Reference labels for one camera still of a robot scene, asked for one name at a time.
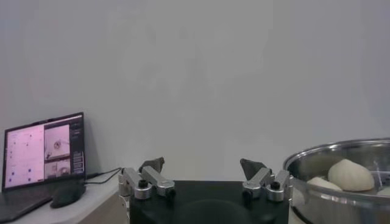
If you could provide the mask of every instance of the pot rim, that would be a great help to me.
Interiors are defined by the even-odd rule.
[[[375,138],[375,139],[354,139],[348,141],[331,142],[328,144],[318,145],[312,148],[305,149],[301,152],[295,153],[289,156],[283,162],[283,169],[288,170],[288,167],[297,159],[304,156],[321,152],[324,150],[342,150],[343,147],[348,145],[365,145],[365,144],[388,144],[390,146],[390,138]],[[380,195],[370,195],[358,192],[346,192],[346,191],[335,191],[324,187],[315,186],[308,184],[298,178],[293,178],[293,185],[299,191],[309,193],[315,197],[323,198],[324,200],[331,200],[337,203],[357,205],[368,208],[385,207],[390,209],[390,197]]]

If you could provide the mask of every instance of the laptop screen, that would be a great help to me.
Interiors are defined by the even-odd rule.
[[[3,188],[84,176],[83,114],[5,131]]]

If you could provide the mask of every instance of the metal bracket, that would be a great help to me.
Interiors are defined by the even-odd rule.
[[[292,176],[286,170],[281,170],[271,184],[266,186],[267,199],[270,201],[280,202],[291,200],[293,196],[293,186],[291,184]]]
[[[134,195],[136,199],[146,200],[151,197],[152,185],[142,179],[133,168],[124,168],[122,170],[122,185],[125,188],[122,191],[127,189],[129,195]]]
[[[274,179],[271,169],[261,168],[249,181],[243,182],[243,195],[247,200],[258,198],[261,188]]]
[[[176,195],[175,182],[165,179],[151,166],[142,168],[141,176],[151,182],[157,188],[157,194],[163,197],[172,198]]]

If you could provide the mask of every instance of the white wall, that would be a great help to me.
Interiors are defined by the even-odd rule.
[[[389,136],[389,4],[3,0],[0,129],[84,111],[90,172],[196,180]]]

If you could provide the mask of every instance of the microscope image on screen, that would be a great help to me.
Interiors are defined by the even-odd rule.
[[[44,178],[71,174],[69,124],[50,127],[44,131]]]
[[[69,175],[71,173],[70,164],[69,159],[46,163],[44,165],[44,178],[49,179]]]
[[[69,125],[44,131],[44,159],[46,161],[70,155]]]

